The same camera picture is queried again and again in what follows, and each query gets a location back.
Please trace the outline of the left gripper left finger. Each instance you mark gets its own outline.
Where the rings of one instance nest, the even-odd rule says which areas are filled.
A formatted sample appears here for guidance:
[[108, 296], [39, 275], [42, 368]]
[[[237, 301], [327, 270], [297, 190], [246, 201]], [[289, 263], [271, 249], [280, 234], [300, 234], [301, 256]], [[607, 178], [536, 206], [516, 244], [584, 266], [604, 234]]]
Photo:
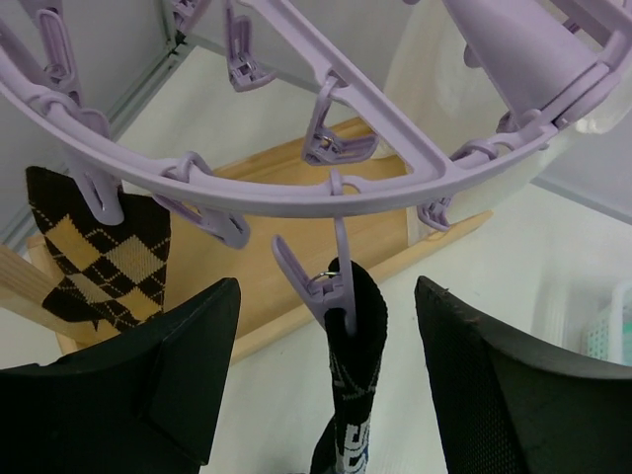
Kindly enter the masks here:
[[219, 280], [131, 330], [1, 373], [5, 473], [197, 473], [210, 458], [241, 303]]

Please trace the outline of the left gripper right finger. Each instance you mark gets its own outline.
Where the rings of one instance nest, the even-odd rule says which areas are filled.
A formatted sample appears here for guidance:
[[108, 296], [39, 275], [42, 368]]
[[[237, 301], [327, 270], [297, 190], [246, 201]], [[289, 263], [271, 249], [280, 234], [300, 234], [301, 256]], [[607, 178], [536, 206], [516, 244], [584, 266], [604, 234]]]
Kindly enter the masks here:
[[426, 276], [414, 294], [448, 472], [630, 472], [630, 367], [546, 343]]

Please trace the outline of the black tan argyle sock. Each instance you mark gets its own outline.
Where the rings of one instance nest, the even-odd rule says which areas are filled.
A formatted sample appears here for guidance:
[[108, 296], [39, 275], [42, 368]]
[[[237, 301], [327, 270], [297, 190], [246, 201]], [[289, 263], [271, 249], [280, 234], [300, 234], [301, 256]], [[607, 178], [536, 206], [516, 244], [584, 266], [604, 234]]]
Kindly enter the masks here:
[[44, 309], [66, 322], [124, 332], [164, 311], [169, 212], [151, 197], [119, 193], [123, 221], [105, 225], [75, 182], [46, 168], [26, 171], [29, 204], [63, 274]]

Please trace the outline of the black blue sock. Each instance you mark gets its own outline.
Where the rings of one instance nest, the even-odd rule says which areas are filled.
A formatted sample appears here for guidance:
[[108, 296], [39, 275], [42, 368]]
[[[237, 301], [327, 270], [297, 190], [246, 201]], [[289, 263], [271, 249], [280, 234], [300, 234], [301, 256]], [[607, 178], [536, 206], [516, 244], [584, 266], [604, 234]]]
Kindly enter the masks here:
[[387, 339], [388, 310], [378, 285], [352, 263], [356, 334], [345, 329], [344, 311], [325, 314], [334, 414], [317, 441], [309, 471], [363, 473], [369, 456], [370, 418]]

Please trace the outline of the purple round clip hanger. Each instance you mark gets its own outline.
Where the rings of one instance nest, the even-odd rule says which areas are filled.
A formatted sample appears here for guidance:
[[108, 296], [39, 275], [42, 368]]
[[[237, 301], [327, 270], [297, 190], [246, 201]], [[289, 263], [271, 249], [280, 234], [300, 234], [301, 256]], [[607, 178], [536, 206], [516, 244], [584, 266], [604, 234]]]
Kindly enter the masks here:
[[[485, 133], [501, 101], [459, 58], [456, 29], [436, 1], [321, 1], [299, 10], [320, 27], [438, 146], [449, 151]], [[197, 27], [201, 42], [148, 102], [129, 103], [166, 52], [155, 1], [67, 1], [64, 17], [86, 103], [105, 114], [121, 142], [149, 157], [194, 150], [214, 165], [296, 138], [314, 93], [306, 66], [262, 21], [258, 58], [280, 77], [246, 94], [231, 91], [219, 57], [219, 5]], [[561, 138], [551, 152], [457, 197], [458, 219], [493, 208], [492, 221], [424, 270], [483, 310], [536, 327], [546, 317], [589, 320], [631, 275], [631, 91]], [[125, 118], [122, 110], [129, 108]]]

